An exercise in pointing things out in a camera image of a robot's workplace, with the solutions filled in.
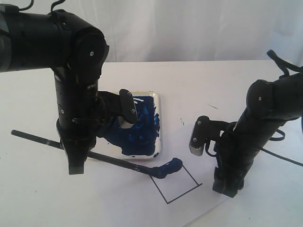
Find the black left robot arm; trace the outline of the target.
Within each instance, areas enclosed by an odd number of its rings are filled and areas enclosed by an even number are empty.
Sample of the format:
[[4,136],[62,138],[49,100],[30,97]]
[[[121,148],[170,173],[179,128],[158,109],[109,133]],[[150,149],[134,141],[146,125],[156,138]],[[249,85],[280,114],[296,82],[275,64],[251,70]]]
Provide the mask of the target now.
[[96,132],[109,116],[104,99],[98,96],[108,52],[98,28],[63,9],[43,15],[24,13],[12,4],[0,6],[0,70],[53,71],[56,127],[71,175],[84,173]]

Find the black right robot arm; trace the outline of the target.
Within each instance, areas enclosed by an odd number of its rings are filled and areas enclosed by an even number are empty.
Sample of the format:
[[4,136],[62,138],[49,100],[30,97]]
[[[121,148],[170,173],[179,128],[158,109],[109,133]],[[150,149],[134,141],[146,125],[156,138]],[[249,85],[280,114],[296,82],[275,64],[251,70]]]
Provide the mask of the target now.
[[280,77],[274,82],[258,79],[248,89],[246,108],[215,144],[218,166],[213,190],[234,197],[255,156],[287,121],[303,114],[303,74]]

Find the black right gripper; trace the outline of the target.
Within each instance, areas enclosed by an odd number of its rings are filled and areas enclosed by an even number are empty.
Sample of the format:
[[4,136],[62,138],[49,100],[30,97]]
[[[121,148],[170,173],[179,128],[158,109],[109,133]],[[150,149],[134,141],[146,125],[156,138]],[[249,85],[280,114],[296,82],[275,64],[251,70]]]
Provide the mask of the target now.
[[234,197],[244,187],[244,178],[250,170],[258,148],[241,136],[225,132],[221,142],[215,143],[218,167],[214,171],[212,190]]

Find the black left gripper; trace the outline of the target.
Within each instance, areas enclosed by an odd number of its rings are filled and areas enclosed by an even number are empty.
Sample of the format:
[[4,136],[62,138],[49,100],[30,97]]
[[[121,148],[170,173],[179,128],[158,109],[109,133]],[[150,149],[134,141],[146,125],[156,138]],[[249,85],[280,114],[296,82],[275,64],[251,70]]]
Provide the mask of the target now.
[[61,147],[68,159],[69,175],[84,174],[84,164],[89,152],[96,145],[96,137],[82,133],[78,129],[64,129],[58,118],[56,128],[59,134]]

